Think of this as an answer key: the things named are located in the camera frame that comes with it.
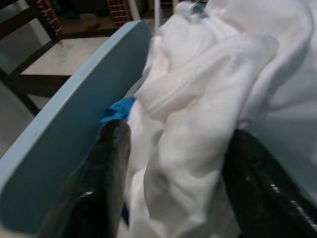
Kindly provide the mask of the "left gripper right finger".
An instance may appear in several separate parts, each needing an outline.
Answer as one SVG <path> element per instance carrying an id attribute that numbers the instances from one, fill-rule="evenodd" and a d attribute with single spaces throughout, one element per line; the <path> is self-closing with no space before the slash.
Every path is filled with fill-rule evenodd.
<path id="1" fill-rule="evenodd" d="M 317 236 L 316 207 L 266 147 L 247 131 L 234 131 L 222 176 L 242 237 Z"/>

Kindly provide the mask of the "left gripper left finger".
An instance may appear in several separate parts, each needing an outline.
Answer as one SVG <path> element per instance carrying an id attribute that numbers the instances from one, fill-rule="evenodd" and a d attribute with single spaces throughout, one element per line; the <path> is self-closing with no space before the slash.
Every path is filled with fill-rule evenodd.
<path id="1" fill-rule="evenodd" d="M 130 127 L 111 120 L 68 176 L 43 226 L 43 238 L 114 238 L 124 205 Z"/>

